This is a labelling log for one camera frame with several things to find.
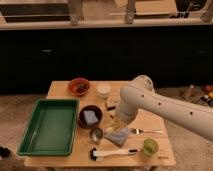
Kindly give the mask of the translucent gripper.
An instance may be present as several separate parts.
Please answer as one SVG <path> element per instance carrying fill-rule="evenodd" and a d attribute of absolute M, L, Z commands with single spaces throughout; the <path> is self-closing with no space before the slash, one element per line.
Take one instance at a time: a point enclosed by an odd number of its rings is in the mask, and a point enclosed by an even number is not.
<path fill-rule="evenodd" d="M 119 131 L 129 125 L 129 121 L 124 121 L 121 118 L 114 117 L 107 127 L 109 133 Z"/>

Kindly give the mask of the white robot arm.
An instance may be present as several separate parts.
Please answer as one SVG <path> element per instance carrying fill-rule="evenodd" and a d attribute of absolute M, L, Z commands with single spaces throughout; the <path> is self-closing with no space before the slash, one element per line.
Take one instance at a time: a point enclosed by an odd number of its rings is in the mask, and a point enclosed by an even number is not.
<path fill-rule="evenodd" d="M 213 109 L 169 98 L 155 92 L 152 80 L 139 75 L 120 89 L 110 131 L 117 131 L 133 122 L 140 109 L 152 112 L 199 136 L 213 141 Z"/>

